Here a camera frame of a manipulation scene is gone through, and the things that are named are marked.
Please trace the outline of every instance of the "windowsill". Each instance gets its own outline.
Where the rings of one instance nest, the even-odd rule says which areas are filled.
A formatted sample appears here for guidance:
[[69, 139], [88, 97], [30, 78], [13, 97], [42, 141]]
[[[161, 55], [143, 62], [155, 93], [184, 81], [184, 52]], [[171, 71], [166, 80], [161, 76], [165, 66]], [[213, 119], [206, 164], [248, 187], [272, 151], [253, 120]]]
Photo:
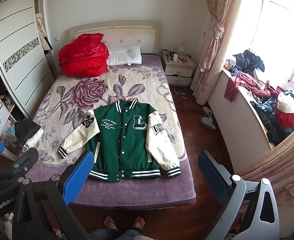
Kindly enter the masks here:
[[[226, 70], [226, 69], [222, 69], [222, 72], [224, 73], [224, 74], [226, 74], [226, 76], [228, 76], [228, 78], [230, 78], [231, 77], [231, 73], [228, 71], [228, 70]], [[260, 126], [260, 128], [261, 128], [261, 131], [262, 131], [262, 133], [265, 135], [265, 137], [266, 137], [266, 141], [267, 141], [267, 143], [269, 144], [269, 146], [270, 146], [270, 149], [272, 150], [272, 149], [274, 149], [275, 148], [275, 145], [274, 145], [274, 143], [270, 143], [269, 141], [268, 141], [268, 137], [267, 137], [267, 135], [266, 135], [266, 133], [268, 132], [268, 130], [266, 129], [266, 127], [264, 126], [264, 124], [262, 123], [262, 121], [260, 120], [260, 117], [258, 116], [258, 114], [257, 114], [257, 112], [256, 112], [256, 110], [253, 108], [253, 106], [251, 105], [251, 103], [250, 103], [250, 101], [253, 101], [253, 99], [247, 94], [247, 89], [246, 88], [244, 88], [244, 87], [240, 87], [239, 89], [238, 89], [238, 91], [237, 91], [237, 94], [239, 93], [239, 94], [241, 94], [241, 96], [244, 98], [244, 100], [247, 102], [247, 106], [252, 110], [252, 113], [253, 113], [253, 115], [255, 116], [255, 118], [256, 118], [256, 120], [257, 120], [257, 125], [259, 125]]]

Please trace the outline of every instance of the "mosaic decorative strip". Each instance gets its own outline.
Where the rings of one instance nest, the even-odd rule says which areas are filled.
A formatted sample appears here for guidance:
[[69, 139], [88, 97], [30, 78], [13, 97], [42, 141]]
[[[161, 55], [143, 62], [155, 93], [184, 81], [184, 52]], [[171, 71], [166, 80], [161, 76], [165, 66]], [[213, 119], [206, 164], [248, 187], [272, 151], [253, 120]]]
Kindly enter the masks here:
[[24, 55], [26, 55], [29, 51], [39, 45], [38, 38], [30, 41], [28, 44], [24, 45], [21, 49], [15, 52], [10, 58], [8, 58], [4, 63], [3, 67], [5, 68], [5, 72], [8, 72], [10, 68], [14, 66]]

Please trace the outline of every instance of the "white slipper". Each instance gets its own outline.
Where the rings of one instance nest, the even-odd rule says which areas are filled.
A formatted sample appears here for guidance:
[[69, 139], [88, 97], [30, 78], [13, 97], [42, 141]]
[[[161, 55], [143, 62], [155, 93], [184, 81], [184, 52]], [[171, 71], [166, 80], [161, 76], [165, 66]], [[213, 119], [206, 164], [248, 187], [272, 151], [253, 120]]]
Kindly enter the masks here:
[[208, 107], [204, 106], [201, 110], [207, 118], [214, 119], [213, 112]]
[[208, 117], [203, 117], [202, 119], [199, 119], [199, 122], [200, 122], [203, 126], [207, 127], [208, 129], [211, 129], [211, 130], [213, 130], [213, 131], [216, 130], [216, 126], [215, 126], [215, 124], [214, 124], [213, 119], [210, 119], [210, 118], [208, 118]]

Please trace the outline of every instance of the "window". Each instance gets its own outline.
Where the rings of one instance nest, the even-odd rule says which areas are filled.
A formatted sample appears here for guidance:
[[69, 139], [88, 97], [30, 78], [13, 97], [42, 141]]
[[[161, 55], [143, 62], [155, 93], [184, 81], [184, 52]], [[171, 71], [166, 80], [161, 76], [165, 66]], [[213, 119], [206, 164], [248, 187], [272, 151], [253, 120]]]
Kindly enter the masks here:
[[229, 54], [249, 49], [260, 56], [266, 78], [294, 92], [294, 2], [242, 0]]

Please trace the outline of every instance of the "bed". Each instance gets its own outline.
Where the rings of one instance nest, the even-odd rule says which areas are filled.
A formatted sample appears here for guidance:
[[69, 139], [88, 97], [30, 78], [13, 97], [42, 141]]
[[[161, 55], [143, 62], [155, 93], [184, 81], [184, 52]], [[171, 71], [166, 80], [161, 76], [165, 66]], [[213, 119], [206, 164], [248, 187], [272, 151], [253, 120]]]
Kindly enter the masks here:
[[88, 178], [75, 203], [127, 209], [194, 204], [196, 194], [175, 105], [161, 61], [154, 54], [159, 51], [161, 22], [131, 20], [80, 25], [70, 29], [71, 41], [82, 33], [96, 32], [104, 34], [103, 42], [107, 45], [141, 46], [142, 64], [108, 66], [108, 70], [97, 78], [60, 75], [33, 119], [44, 133], [36, 145], [39, 160], [27, 177], [32, 181], [48, 180], [54, 174], [61, 174], [84, 151], [84, 148], [74, 151], [65, 159], [57, 153], [63, 140], [83, 121], [83, 111], [76, 100], [81, 95], [75, 91], [87, 82], [94, 82], [94, 109], [119, 99], [136, 99], [151, 104], [160, 113], [180, 160], [181, 175], [169, 179], [162, 171], [160, 178], [122, 179], [117, 183]]

